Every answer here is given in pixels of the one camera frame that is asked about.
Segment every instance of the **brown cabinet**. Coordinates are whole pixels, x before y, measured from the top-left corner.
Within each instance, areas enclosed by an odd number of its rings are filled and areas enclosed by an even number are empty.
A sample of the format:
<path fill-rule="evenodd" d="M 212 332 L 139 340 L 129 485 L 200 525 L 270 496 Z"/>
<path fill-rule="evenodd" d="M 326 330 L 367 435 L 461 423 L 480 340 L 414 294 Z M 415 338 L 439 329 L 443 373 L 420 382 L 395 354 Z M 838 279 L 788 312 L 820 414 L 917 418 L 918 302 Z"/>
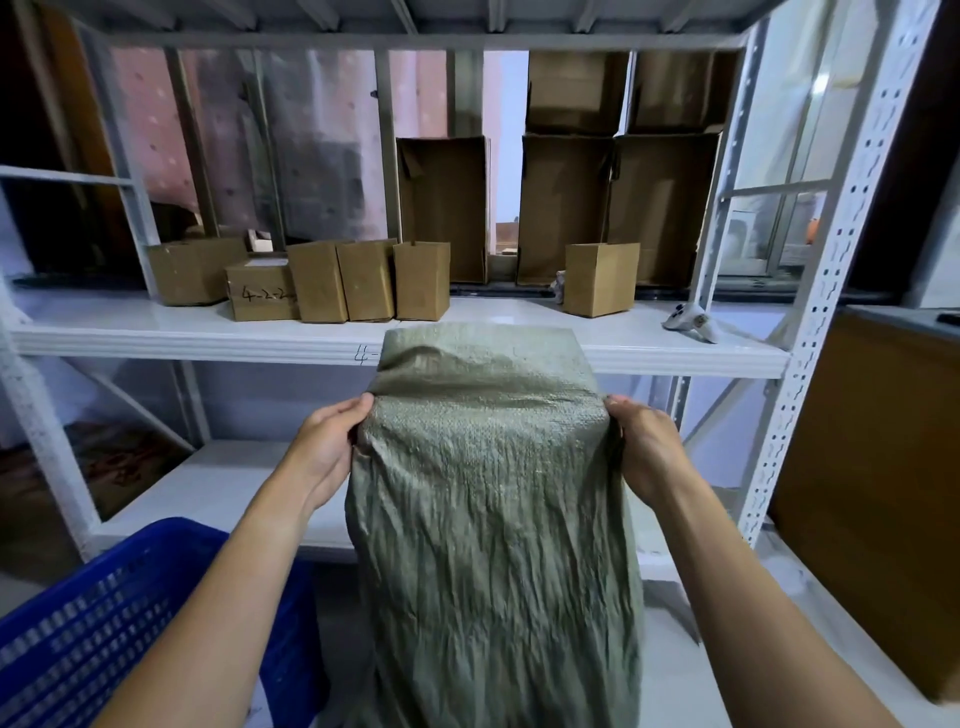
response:
<path fill-rule="evenodd" d="M 960 700 L 958 446 L 960 335 L 842 313 L 771 511 L 783 539 L 936 701 Z"/>

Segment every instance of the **blue plastic crate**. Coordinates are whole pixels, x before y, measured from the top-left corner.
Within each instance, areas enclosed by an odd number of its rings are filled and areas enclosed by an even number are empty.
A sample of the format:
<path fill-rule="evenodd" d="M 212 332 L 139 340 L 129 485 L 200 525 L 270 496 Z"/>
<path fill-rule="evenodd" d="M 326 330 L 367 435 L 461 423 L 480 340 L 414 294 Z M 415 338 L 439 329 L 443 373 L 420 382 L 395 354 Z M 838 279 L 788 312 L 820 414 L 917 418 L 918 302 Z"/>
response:
<path fill-rule="evenodd" d="M 0 728 L 84 728 L 193 592 L 227 534 L 147 526 L 0 620 Z M 290 572 L 260 666 L 280 728 L 304 728 L 329 681 L 310 567 Z"/>

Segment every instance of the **brown cardboard box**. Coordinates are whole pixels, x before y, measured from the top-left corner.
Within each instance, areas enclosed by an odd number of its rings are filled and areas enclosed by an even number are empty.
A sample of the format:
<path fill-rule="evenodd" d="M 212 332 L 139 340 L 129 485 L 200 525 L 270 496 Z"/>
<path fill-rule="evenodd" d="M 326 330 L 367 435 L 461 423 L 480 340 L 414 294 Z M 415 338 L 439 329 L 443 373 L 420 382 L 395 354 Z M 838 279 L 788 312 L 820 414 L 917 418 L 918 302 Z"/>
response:
<path fill-rule="evenodd" d="M 595 318 L 634 307 L 638 243 L 568 245 L 564 312 Z"/>
<path fill-rule="evenodd" d="M 450 280 L 486 283 L 487 138 L 398 139 L 396 151 L 402 240 L 448 241 Z"/>
<path fill-rule="evenodd" d="M 227 285 L 235 321 L 283 321 L 300 316 L 290 266 L 281 255 L 229 266 Z"/>
<path fill-rule="evenodd" d="M 724 126 L 736 61 L 733 51 L 641 51 L 628 133 Z"/>
<path fill-rule="evenodd" d="M 620 136 L 614 149 L 607 242 L 640 244 L 636 282 L 689 285 L 716 134 Z"/>
<path fill-rule="evenodd" d="M 612 139 L 523 137 L 517 283 L 548 285 L 566 246 L 601 242 L 612 150 Z"/>
<path fill-rule="evenodd" d="M 317 240 L 287 247 L 301 321 L 342 324 L 347 320 L 347 298 L 337 261 L 337 245 L 348 242 Z"/>
<path fill-rule="evenodd" d="M 440 321 L 450 308 L 450 244 L 394 245 L 396 317 Z"/>
<path fill-rule="evenodd" d="M 531 51 L 527 133 L 616 134 L 629 58 L 622 52 Z"/>
<path fill-rule="evenodd" d="M 351 321 L 389 321 L 394 318 L 391 274 L 396 240 L 338 243 L 337 261 L 344 282 Z"/>
<path fill-rule="evenodd" d="M 147 248 L 164 305 L 200 305 L 227 298 L 224 269 L 247 258 L 242 237 L 181 240 Z"/>

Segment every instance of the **white metal shelf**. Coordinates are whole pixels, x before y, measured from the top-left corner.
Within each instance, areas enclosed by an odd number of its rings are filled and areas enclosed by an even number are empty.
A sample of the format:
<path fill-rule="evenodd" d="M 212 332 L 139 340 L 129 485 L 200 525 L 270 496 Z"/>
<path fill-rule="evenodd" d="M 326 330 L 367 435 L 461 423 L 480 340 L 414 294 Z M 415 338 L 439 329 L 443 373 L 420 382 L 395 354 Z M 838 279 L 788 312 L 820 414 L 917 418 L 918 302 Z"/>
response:
<path fill-rule="evenodd" d="M 547 302 L 453 298 L 443 322 L 569 328 L 595 372 L 632 375 L 776 378 L 788 354 L 736 333 L 707 344 L 667 331 L 671 303 L 637 303 L 624 313 L 584 319 Z M 21 354 L 186 361 L 249 361 L 375 367 L 389 328 L 423 322 L 304 324 L 235 322 L 229 303 L 169 307 L 145 296 L 86 291 L 44 292 L 32 320 L 13 324 Z"/>
<path fill-rule="evenodd" d="M 90 543 L 97 551 L 106 550 L 150 523 L 173 517 L 230 532 L 286 449 L 286 443 L 215 440 L 95 528 Z M 325 561 L 353 560 L 344 513 L 346 497 L 345 486 L 313 514 L 300 545 L 302 555 Z M 657 519 L 638 500 L 634 499 L 632 505 L 641 575 L 645 579 L 674 580 L 676 569 Z"/>
<path fill-rule="evenodd" d="M 57 0 L 111 42 L 193 47 L 720 48 L 783 0 Z"/>

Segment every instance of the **wrinkled fabric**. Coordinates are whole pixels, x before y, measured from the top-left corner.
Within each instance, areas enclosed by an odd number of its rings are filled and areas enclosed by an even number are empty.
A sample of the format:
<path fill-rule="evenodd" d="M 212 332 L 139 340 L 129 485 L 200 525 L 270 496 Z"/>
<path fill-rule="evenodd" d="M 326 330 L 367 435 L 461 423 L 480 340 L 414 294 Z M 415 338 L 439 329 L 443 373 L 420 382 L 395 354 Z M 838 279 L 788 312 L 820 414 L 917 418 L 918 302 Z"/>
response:
<path fill-rule="evenodd" d="M 573 333 L 393 329 L 371 391 L 347 526 L 374 675 L 348 725 L 635 728 L 622 444 Z"/>

